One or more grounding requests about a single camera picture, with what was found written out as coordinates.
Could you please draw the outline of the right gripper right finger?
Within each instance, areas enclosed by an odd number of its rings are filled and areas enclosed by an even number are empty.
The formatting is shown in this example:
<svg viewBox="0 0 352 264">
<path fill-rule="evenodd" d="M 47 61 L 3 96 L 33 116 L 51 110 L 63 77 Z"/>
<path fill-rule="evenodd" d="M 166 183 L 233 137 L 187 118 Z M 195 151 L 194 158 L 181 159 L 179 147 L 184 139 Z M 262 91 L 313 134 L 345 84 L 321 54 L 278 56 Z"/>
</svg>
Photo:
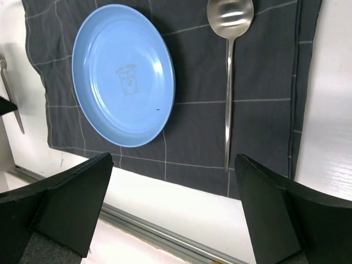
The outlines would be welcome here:
<svg viewBox="0 0 352 264">
<path fill-rule="evenodd" d="M 235 174 L 257 263 L 351 263 L 351 201 L 306 187 L 246 155 Z"/>
</svg>

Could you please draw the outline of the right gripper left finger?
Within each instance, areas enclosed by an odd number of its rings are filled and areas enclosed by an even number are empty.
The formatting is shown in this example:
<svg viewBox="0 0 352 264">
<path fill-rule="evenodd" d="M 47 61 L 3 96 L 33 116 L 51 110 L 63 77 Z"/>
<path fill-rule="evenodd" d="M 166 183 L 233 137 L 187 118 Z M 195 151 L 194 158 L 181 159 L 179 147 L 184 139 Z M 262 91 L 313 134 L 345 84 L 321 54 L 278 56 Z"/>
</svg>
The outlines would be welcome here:
<svg viewBox="0 0 352 264">
<path fill-rule="evenodd" d="M 105 152 L 71 169 L 1 193 L 1 263 L 80 263 L 111 178 Z"/>
</svg>

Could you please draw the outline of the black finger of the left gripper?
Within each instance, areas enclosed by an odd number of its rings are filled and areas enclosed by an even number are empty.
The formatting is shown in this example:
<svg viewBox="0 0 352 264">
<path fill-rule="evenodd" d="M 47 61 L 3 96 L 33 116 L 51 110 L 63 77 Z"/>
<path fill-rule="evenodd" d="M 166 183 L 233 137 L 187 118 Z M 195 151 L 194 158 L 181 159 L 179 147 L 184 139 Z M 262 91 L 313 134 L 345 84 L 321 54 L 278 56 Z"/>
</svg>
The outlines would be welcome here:
<svg viewBox="0 0 352 264">
<path fill-rule="evenodd" d="M 0 116 L 3 116 L 7 113 L 14 112 L 17 110 L 18 110 L 18 107 L 16 104 L 6 100 L 2 96 L 0 97 Z"/>
</svg>

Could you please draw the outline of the silver metal fork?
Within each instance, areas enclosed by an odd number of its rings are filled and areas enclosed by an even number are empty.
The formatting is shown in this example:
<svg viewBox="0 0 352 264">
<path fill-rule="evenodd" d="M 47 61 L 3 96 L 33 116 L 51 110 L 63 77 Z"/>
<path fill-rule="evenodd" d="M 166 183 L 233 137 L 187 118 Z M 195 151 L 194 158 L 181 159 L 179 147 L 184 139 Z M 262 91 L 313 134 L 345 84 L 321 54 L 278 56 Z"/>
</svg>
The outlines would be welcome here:
<svg viewBox="0 0 352 264">
<path fill-rule="evenodd" d="M 18 125 L 19 125 L 19 128 L 20 128 L 20 131 L 21 131 L 22 134 L 25 134 L 23 123 L 21 121 L 20 113 L 19 113 L 19 110 L 18 110 L 18 106 L 16 104 L 14 95 L 13 95 L 11 89 L 10 89 L 10 86 L 9 86 L 9 84 L 7 82 L 7 78 L 6 78 L 6 74 L 5 74 L 6 70 L 7 70 L 7 62 L 6 62 L 6 59 L 5 59 L 4 55 L 1 54 L 1 78 L 2 78 L 2 81 L 3 81 L 4 87 L 5 87 L 6 93 L 7 93 L 8 97 L 9 97 L 9 101 L 11 102 L 11 104 L 14 105 L 14 107 L 11 107 L 11 108 L 13 109 L 16 121 L 18 122 Z"/>
</svg>

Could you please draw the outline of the blue plastic plate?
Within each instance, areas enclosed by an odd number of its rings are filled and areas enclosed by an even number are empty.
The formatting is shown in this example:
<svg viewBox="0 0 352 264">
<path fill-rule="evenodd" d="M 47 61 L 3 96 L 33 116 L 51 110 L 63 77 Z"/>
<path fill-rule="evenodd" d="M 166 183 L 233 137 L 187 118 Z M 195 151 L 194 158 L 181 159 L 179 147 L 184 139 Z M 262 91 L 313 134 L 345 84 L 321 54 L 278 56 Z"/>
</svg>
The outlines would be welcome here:
<svg viewBox="0 0 352 264">
<path fill-rule="evenodd" d="M 71 70 L 82 112 L 109 142 L 139 147 L 163 130 L 174 105 L 173 62 L 136 9 L 108 4 L 93 11 L 76 35 Z"/>
</svg>

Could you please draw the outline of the dark grey checked cloth napkin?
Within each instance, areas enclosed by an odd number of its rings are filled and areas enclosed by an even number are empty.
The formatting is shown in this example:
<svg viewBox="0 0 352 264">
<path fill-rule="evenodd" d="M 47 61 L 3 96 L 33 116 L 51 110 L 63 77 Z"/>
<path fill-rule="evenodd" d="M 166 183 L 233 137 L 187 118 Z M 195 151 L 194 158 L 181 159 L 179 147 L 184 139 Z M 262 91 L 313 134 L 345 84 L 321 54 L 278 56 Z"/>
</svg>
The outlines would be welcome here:
<svg viewBox="0 0 352 264">
<path fill-rule="evenodd" d="M 74 95 L 71 56 L 85 18 L 107 1 L 23 1 L 26 53 L 45 88 L 50 148 L 238 199 L 225 172 L 226 42 L 207 23 L 206 1 L 125 1 L 150 19 L 174 63 L 175 105 L 148 145 L 116 146 L 94 131 Z M 232 157 L 245 154 L 294 179 L 321 1 L 254 1 L 254 20 L 234 50 Z"/>
</svg>

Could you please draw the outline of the silver metal spoon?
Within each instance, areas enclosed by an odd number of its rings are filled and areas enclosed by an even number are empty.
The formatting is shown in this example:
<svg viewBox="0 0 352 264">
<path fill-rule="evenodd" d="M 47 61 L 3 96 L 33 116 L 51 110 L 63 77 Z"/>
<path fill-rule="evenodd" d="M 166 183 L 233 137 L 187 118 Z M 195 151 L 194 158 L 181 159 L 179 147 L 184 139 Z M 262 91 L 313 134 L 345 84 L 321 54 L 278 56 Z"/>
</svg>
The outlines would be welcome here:
<svg viewBox="0 0 352 264">
<path fill-rule="evenodd" d="M 251 0 L 212 0 L 208 1 L 206 12 L 207 20 L 213 32 L 227 40 L 224 144 L 224 169 L 227 172 L 229 169 L 232 133 L 234 42 L 248 31 L 254 18 L 254 4 Z"/>
</svg>

